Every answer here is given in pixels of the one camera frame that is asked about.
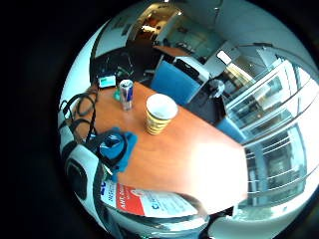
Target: red bull can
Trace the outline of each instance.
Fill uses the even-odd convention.
[[[120,87],[120,100],[124,111],[132,108],[133,100],[133,81],[122,80],[119,84]]]

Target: strap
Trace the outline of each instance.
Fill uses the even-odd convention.
[[[90,97],[90,94],[95,94],[96,95],[96,98],[95,100],[93,101],[92,98]],[[74,116],[72,115],[72,112],[71,112],[71,104],[76,100],[76,99],[80,99],[79,100],[79,103],[78,103],[78,106],[77,106],[77,111],[76,113],[78,113],[81,117],[88,114],[90,111],[93,111],[92,113],[92,118],[91,118],[91,121],[90,121],[90,128],[89,128],[89,131],[88,131],[88,135],[87,135],[87,138],[86,138],[86,141],[88,141],[90,139],[90,136],[91,136],[91,133],[92,131],[96,131],[95,128],[94,128],[94,122],[95,122],[95,119],[96,119],[96,108],[95,108],[95,103],[96,101],[98,100],[98,92],[97,91],[87,91],[85,93],[80,93],[80,94],[76,94],[74,95],[72,98],[70,98],[67,102],[66,101],[62,101],[61,104],[60,104],[60,109],[62,108],[62,104],[66,103],[66,105],[63,107],[62,111],[63,111],[63,114],[65,115],[67,112],[70,112],[71,114],[71,121],[72,123],[74,122]],[[84,113],[80,113],[80,105],[81,103],[83,102],[83,99],[88,99],[92,106],[87,110],[85,111]]]
[[[71,133],[74,133],[74,131],[77,129],[77,127],[80,125],[80,123],[85,122],[87,124],[91,124],[90,121],[87,119],[79,118],[74,120],[71,125],[69,126]],[[97,129],[93,126],[93,132],[94,134],[98,134]]]

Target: chair backrest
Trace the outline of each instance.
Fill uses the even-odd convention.
[[[199,71],[198,70],[196,70],[192,66],[188,65],[187,63],[185,63],[181,59],[177,59],[176,62],[174,63],[174,65],[177,68],[181,69],[183,72],[185,72],[186,74],[188,74],[190,77],[192,77],[195,80],[199,76]]]
[[[184,106],[198,93],[200,84],[174,65],[161,61],[152,79],[151,88]]]

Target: blue object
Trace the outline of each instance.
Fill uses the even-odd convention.
[[[184,106],[197,94],[200,84],[167,61],[161,61],[151,82],[151,88]]]
[[[125,146],[122,135],[124,135],[128,141],[127,150],[124,153],[124,156],[112,170],[113,175],[111,177],[111,180],[117,182],[118,172],[123,172],[126,170],[132,151],[138,141],[138,137],[129,131],[122,132],[122,135],[120,135],[120,129],[118,127],[113,127],[112,130],[114,130],[115,133],[109,135],[107,138],[105,138],[104,142],[100,144],[101,155],[106,156],[109,159],[117,157]]]
[[[228,117],[223,117],[216,127],[239,143],[246,139],[239,127]]]

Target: paper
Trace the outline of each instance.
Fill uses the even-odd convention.
[[[135,189],[110,180],[102,183],[101,200],[123,212],[146,217],[171,218],[197,213],[196,208],[178,194]]]

